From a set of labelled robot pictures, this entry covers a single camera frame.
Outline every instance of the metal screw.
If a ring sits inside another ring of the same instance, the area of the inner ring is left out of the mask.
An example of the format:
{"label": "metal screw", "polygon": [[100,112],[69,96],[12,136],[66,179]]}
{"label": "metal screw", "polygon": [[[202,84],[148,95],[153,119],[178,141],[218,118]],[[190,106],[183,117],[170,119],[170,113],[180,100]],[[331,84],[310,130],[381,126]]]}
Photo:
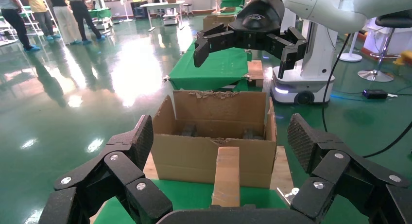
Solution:
{"label": "metal screw", "polygon": [[343,155],[342,154],[335,154],[335,157],[342,159]]}
{"label": "metal screw", "polygon": [[393,174],[391,174],[391,175],[389,176],[389,178],[392,179],[392,180],[395,181],[395,182],[400,182],[400,181],[401,181],[401,179],[400,179],[398,176],[393,175]]}
{"label": "metal screw", "polygon": [[137,189],[137,190],[143,190],[145,187],[146,187],[146,184],[145,184],[145,183],[138,183],[138,184],[136,185],[136,189]]}
{"label": "metal screw", "polygon": [[70,182],[70,180],[71,180],[71,177],[66,177],[66,178],[62,179],[62,181],[60,181],[60,183],[68,184]]}
{"label": "metal screw", "polygon": [[118,155],[112,155],[111,157],[110,157],[110,160],[116,160],[117,158],[118,158],[119,156]]}
{"label": "metal screw", "polygon": [[321,182],[314,182],[313,185],[315,186],[315,188],[317,189],[323,189],[323,184]]}

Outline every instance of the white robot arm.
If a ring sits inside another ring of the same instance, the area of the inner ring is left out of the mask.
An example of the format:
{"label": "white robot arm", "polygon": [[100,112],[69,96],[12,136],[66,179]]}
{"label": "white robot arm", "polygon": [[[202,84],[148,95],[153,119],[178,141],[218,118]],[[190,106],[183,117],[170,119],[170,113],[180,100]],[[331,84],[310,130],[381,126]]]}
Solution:
{"label": "white robot arm", "polygon": [[283,0],[283,3],[299,17],[340,33],[359,31],[370,18],[412,8],[412,0]]}

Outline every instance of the open cardboard box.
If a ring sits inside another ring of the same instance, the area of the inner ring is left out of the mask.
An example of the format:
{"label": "open cardboard box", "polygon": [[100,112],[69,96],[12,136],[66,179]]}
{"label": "open cardboard box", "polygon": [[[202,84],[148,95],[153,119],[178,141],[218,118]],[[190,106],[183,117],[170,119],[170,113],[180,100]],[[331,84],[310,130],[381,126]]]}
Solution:
{"label": "open cardboard box", "polygon": [[[269,188],[276,154],[272,101],[264,92],[173,91],[153,119],[152,155],[159,179],[214,183],[220,146],[240,149],[240,186]],[[195,124],[197,137],[181,136]],[[265,140],[242,139],[253,129]]]}

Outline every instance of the green tablecloth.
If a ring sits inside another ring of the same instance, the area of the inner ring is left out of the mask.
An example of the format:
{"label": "green tablecloth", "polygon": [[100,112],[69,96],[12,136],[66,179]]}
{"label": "green tablecloth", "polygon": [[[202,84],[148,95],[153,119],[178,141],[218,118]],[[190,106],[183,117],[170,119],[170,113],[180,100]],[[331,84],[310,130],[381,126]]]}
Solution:
{"label": "green tablecloth", "polygon": [[247,53],[243,49],[211,53],[200,68],[194,66],[193,52],[194,43],[169,74],[174,89],[216,90],[238,82],[235,91],[247,91]]}
{"label": "green tablecloth", "polygon": [[112,17],[112,13],[109,8],[89,10],[89,13],[91,17],[97,17],[98,19]]}
{"label": "green tablecloth", "polygon": [[221,0],[222,3],[220,7],[239,7],[239,5],[244,5],[245,0]]}
{"label": "green tablecloth", "polygon": [[[173,210],[208,208],[212,203],[213,184],[198,184],[166,180],[153,180],[172,201]],[[240,205],[255,204],[256,208],[286,208],[274,190],[240,188]],[[110,199],[95,224],[134,224],[117,201]]]}

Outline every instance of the chair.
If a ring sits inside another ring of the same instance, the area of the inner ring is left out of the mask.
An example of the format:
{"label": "chair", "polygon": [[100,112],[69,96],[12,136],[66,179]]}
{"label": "chair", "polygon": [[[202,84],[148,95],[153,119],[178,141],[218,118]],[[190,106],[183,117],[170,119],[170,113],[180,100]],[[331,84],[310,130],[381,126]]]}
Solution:
{"label": "chair", "polygon": [[371,56],[379,58],[378,67],[372,71],[362,70],[358,72],[359,77],[376,82],[390,82],[394,78],[381,72],[383,59],[394,58],[393,56],[388,56],[388,47],[391,42],[392,36],[396,28],[410,28],[412,27],[412,9],[405,10],[401,12],[396,12],[393,14],[382,15],[376,18],[375,24],[381,27],[388,27],[389,35],[385,39],[383,50],[380,53],[373,53]]}
{"label": "chair", "polygon": [[186,11],[182,13],[182,15],[186,15],[189,17],[189,14],[192,14],[192,16],[194,15],[194,13],[190,10],[190,7],[192,6],[192,4],[183,4],[184,7],[186,7]]}

